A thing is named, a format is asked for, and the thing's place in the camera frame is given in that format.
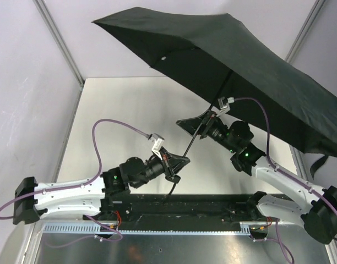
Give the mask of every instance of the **table surface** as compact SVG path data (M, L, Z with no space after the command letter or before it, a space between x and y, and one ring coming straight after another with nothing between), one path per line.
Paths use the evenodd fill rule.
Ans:
M208 106L206 101L166 77L87 79L57 181L85 179L97 172L99 164L91 128L98 119L117 119L148 134L158 133L165 138L164 147L169 152L182 155L191 137L175 122L199 116ZM222 120L231 125L236 119L225 115ZM265 151L267 134L253 126L251 131L254 134L252 142ZM130 157L145 160L151 155L150 141L118 124L99 124L96 141L102 171L117 167ZM296 172L287 143L272 136L270 154L281 166ZM182 179L175 194L280 193L263 181L237 172L231 164L231 154L212 139L196 140L187 156L191 162L179 173ZM167 194L171 187L172 183L158 177L131 191Z
M275 227L270 229L276 238ZM282 241L295 263L329 264L324 245L296 225L281 225ZM84 237L84 234L43 234L36 264L284 264L280 247L272 241L253 243L238 235L125 235L119 243L87 238L70 246L53 249Z

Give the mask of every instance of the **black umbrella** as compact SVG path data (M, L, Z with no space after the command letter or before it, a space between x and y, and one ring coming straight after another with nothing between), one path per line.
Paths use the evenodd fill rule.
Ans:
M229 14L132 8L94 21L152 68L218 107L216 95L253 97L270 132L306 153L337 157L337 97L275 55ZM253 101L229 115L266 130Z

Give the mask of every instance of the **purple cable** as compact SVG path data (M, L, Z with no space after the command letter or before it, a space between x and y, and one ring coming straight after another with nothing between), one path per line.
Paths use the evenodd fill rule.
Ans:
M282 254L284 254L284 257L285 257L286 261L287 261L289 264L295 264L295 260L293 259L292 254L290 253L291 258L292 258L292 261L291 261L291 260L289 259L289 257L287 256L287 253L286 253L286 251L285 251L285 249L286 249L285 245L281 242L281 236L280 236L280 232L279 232L279 219L276 220L275 228L276 228L276 237L278 238L277 241L278 241L278 243L279 243L279 245L280 245Z
M99 221L93 219L91 216L86 216L86 217L88 217L90 220L92 220L94 223L98 224L99 226L101 226L101 227L103 227L103 228L105 228L105 229L107 229L107 230L109 230L109 231L111 231L111 232L114 232L114 233L116 233L117 235L119 235L119 238L116 238L116 239L111 239L111 238L100 238L100 240L105 240L105 241L109 241L109 242L116 242L116 241L120 241L120 240L123 238L123 235L122 235L119 231L117 231L117 230L115 230L115 229L113 229L113 228L111 228L111 227L108 227L108 226L106 226L106 225L100 223Z
M59 245L59 246L50 245L50 244L49 244L48 242L46 242L46 241L44 241L44 244L45 244L46 246L52 248L52 249L61 249L61 248L63 248L63 247L65 248L65 247L67 247L67 246L71 246L71 245L73 245L73 244L75 244L75 243L77 243L77 242L79 242L79 241L81 241L81 240L83 240L83 239L87 239L87 238L94 238L94 235L86 235L86 236L83 236L83 237L81 237L81 238L75 239L75 240L73 240L73 241L71 241L71 242L69 242L69 243L66 243L66 244L63 244L63 245Z
M282 246L283 246L283 247L286 249L286 251L290 254L290 257L291 257L291 259L292 259L292 261L289 262L289 263L290 263L290 264L295 264L295 258L293 257L293 255L292 255L291 251L289 250L289 248L288 248L285 244L283 244L283 243L280 244L280 242L279 242L277 239L275 239L275 238L255 239L255 238L252 237L252 236L250 236L250 238L253 239L253 241L255 241L255 242L272 241L272 242L278 243L279 245L282 244Z
M131 125L128 125L128 124L126 124L124 122L121 122L121 121L117 121L117 120L113 120L113 119L100 119L100 120L96 121L95 124L93 125L93 129L91 131L91 134L93 136L94 149L95 149L95 152L96 152L97 160L99 161L99 170L97 171L97 173L95 174L95 176L92 179L88 180L84 184L77 184L77 185L73 185L73 186L64 186L64 187L50 188L50 189L47 189L46 191L52 192L52 191L62 191L62 190L81 188L82 185L86 186L88 184L91 184L92 182L94 182L94 180L96 180L100 176L101 171L102 171L102 162L101 162L101 157L100 157L100 154L99 154L99 150L97 149L97 144L96 144L96 140L95 140L95 128L96 128L96 126L99 123L102 123L102 122L112 122L112 123L123 125L125 127L128 127L130 129L134 130L138 134L140 134L142 136L145 136L147 139L150 136L149 134L146 134L146 133L140 131L139 129L137 129L137 128L131 126ZM24 198L27 198L27 197L30 197L30 196L33 196L33 195L36 195L36 194L42 194L43 192L44 192L44 190L34 191L34 192L31 192L31 193L28 193L28 194L21 195L21 196L15 198L13 200L10 200L9 202L5 203L3 206L0 207L0 213L7 206L9 206L9 205L11 205L11 204L13 204L13 203L15 203L17 201L20 201L20 200L22 200ZM13 216L0 216L0 220L8 220L8 219L13 219Z
M251 98L251 97L240 97L240 98L236 98L235 101L242 101L242 100L251 100L254 101L255 103L257 103L259 105L259 107L261 108L261 110L263 111L264 114L264 118L265 118L265 122L267 124L267 161L270 164L270 166L273 169L276 169L278 172L280 172L282 175L288 177L289 179L293 180L294 182L298 183L300 186L304 187L306 190L310 191L311 193L315 194L316 197L318 197L319 199L321 199L336 215L337 217L337 210L336 208L326 199L324 198L320 193L318 193L317 191L313 190L312 187L308 186L307 184L303 183L302 181L300 181L299 179L289 175L287 172L284 172L283 170L279 169L276 167L276 165L272 162L271 158L270 158L270 125L269 125L269 119L268 119L268 115L267 112L265 110L265 108L263 107L263 105L255 98ZM276 234L278 234L278 225L276 223ZM286 253L285 253L285 249L283 248L283 244L281 243L281 239L279 238L278 235L278 242L280 244L282 253L284 254L286 260L290 263Z
M100 241L109 241L109 242L117 242L117 241L120 241L120 240L123 239L123 235L119 231L117 231L117 230L115 230L115 229L113 229L111 227L108 227L108 226L106 226L104 224L101 224L99 221L93 219L91 216L86 216L86 217L88 217L90 220L92 220L94 223L98 224L99 226L101 226L101 227L103 227L103 228L105 228L105 229L107 229L107 230L109 230L111 232L114 232L115 234L119 235L119 238L116 238L116 239L103 238L101 236L97 236L96 234L94 234L94 235L86 235L86 236L83 236L81 238L75 239L75 240L73 240L73 241L71 241L69 243L66 243L66 244L63 244L63 245L58 245L58 246L50 245L48 242L44 241L45 245L48 246L48 247L50 247L50 248L53 248L53 249L61 249L63 247L66 248L67 246L71 246L71 245L73 245L73 244L75 244L75 243L77 243L77 242L79 242L79 241L81 241L83 239L88 239L88 238L97 238Z

